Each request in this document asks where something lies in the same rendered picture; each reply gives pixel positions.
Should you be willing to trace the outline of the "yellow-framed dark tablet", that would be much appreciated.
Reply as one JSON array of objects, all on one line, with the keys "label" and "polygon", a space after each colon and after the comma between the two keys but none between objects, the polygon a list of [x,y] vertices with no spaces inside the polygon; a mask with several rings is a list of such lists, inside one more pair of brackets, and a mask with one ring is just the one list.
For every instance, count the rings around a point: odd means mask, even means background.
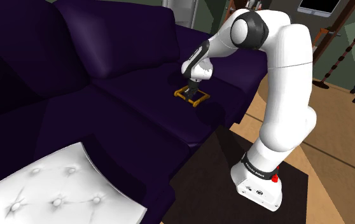
[{"label": "yellow-framed dark tablet", "polygon": [[183,92],[186,92],[188,90],[188,85],[185,86],[185,87],[182,87],[180,88],[179,90],[176,90],[174,92],[174,96],[175,97],[180,97],[182,98],[183,100],[189,102],[194,108],[196,108],[201,102],[204,102],[205,100],[207,100],[208,98],[210,98],[210,95],[201,91],[201,90],[198,90],[199,93],[202,94],[202,96],[200,98],[198,98],[196,101],[193,101],[192,99],[187,99],[184,95],[183,95]]}]

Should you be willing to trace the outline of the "white shelf unit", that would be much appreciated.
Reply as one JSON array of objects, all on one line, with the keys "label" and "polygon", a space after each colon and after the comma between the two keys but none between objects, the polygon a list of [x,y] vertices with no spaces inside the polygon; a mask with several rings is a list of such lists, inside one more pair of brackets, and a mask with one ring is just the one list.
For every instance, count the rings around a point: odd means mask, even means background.
[{"label": "white shelf unit", "polygon": [[162,0],[162,6],[174,12],[177,25],[193,28],[198,0]]}]

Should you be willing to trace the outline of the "dark purple sofa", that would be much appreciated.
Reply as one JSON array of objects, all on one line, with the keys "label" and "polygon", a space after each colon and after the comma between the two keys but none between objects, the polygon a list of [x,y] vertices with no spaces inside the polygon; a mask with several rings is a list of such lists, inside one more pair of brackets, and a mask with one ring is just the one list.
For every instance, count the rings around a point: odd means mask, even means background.
[{"label": "dark purple sofa", "polygon": [[197,107],[174,97],[180,67],[207,34],[170,9],[97,0],[0,0],[0,180],[81,142],[95,166],[159,224],[169,182],[220,125],[240,121],[267,72],[265,53],[212,60]]}]

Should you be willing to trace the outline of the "dark robot stand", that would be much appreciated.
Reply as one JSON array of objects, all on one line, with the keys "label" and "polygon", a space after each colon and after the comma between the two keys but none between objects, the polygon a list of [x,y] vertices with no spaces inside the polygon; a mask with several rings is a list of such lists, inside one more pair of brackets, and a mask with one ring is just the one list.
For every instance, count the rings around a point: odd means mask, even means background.
[{"label": "dark robot stand", "polygon": [[220,126],[172,178],[176,200],[164,224],[306,224],[308,175],[283,162],[282,204],[275,211],[239,195],[230,169],[251,142]]}]

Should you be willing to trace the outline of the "brown wooden door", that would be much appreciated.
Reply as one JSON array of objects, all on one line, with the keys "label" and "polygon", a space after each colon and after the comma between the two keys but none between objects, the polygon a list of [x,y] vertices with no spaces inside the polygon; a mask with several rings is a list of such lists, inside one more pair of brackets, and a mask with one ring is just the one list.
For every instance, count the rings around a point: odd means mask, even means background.
[{"label": "brown wooden door", "polygon": [[313,53],[313,64],[315,64],[319,60],[320,56],[324,53],[333,38],[336,37],[339,30],[342,28],[342,26],[345,24],[346,20],[350,17],[354,10],[355,0],[349,0],[342,12],[337,17],[336,21],[331,26],[326,36],[322,39],[321,43]]}]

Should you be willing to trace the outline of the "white tufted cushion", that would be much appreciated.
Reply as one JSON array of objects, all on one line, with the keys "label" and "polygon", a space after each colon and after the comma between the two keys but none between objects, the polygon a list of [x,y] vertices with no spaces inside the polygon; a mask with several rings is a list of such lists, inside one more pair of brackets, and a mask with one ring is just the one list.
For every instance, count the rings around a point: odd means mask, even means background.
[{"label": "white tufted cushion", "polygon": [[82,143],[0,180],[0,224],[140,224],[146,211],[101,174]]}]

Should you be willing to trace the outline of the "wall-mounted black screen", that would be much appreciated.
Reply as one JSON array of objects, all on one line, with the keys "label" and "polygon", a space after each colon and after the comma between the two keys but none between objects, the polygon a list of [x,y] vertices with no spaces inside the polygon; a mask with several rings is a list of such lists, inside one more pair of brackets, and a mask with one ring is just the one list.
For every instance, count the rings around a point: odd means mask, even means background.
[{"label": "wall-mounted black screen", "polygon": [[301,0],[297,11],[328,18],[341,0]]}]

